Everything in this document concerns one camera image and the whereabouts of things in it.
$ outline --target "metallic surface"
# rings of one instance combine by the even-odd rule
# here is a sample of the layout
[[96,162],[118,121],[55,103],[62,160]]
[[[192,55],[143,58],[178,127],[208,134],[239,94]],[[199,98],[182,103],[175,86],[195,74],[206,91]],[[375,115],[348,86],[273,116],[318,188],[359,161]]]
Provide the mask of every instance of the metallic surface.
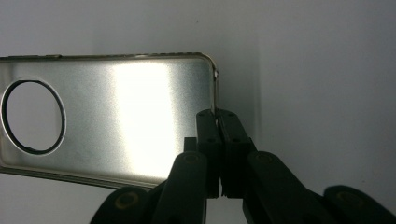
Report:
[[0,172],[153,187],[184,137],[196,135],[195,114],[215,111],[216,73],[200,53],[1,58],[2,103],[17,81],[45,83],[62,103],[65,132],[59,146],[35,155],[10,140],[2,116]]

